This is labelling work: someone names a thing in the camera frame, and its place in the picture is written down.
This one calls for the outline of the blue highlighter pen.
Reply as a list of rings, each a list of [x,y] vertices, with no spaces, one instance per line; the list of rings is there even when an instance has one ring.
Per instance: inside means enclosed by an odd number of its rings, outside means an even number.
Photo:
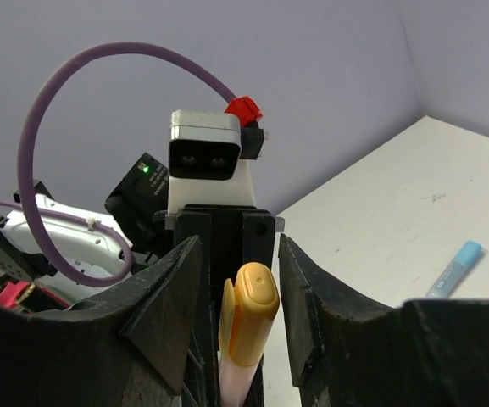
[[[472,262],[452,260],[437,277],[425,296],[427,298],[449,298],[465,279],[472,266]]]

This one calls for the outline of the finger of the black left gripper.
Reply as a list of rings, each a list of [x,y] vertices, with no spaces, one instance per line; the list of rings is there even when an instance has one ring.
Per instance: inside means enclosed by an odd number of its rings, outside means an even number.
[[[248,395],[247,407],[264,407],[264,357],[258,363]]]

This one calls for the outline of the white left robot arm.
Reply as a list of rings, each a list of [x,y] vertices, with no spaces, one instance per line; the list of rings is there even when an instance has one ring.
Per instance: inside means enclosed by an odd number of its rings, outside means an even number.
[[[0,406],[219,406],[226,280],[270,265],[275,218],[249,163],[226,181],[178,182],[169,213],[138,225],[37,197],[46,256],[20,209],[0,216]]]

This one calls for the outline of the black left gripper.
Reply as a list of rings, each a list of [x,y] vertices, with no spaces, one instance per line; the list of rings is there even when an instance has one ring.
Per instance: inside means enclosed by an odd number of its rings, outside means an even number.
[[[195,320],[186,361],[186,405],[219,406],[219,291],[212,280],[234,280],[249,262],[272,265],[275,234],[285,221],[253,206],[188,204],[175,215],[159,211],[154,224],[163,226],[175,247],[198,236],[203,261]]]

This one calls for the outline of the yellow highlighter pen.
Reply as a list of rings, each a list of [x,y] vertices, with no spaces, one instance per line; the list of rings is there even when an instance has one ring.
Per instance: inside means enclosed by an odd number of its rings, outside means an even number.
[[[219,394],[223,407],[242,407],[258,364],[240,366],[227,355],[219,357]]]

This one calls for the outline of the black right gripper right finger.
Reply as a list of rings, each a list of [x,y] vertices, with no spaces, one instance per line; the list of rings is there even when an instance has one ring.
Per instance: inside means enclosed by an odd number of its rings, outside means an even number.
[[[395,406],[397,311],[318,266],[291,238],[279,275],[292,384],[303,406]]]

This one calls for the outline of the yellow pen cap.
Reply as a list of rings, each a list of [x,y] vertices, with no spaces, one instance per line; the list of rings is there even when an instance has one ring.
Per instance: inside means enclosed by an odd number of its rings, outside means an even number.
[[[226,279],[219,318],[219,350],[241,367],[257,365],[280,306],[269,267],[243,265],[235,279]]]

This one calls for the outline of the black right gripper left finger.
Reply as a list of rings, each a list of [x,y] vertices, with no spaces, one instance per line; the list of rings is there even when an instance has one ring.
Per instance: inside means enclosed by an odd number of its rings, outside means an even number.
[[[201,243],[187,238],[157,264],[78,303],[86,332],[74,357],[76,406],[170,406],[183,388],[198,299]]]

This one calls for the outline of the blue pen cap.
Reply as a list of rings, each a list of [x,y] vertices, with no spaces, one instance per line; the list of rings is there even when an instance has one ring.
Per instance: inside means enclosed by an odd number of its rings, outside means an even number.
[[[467,241],[456,253],[454,261],[466,267],[474,265],[482,256],[483,247],[473,241]]]

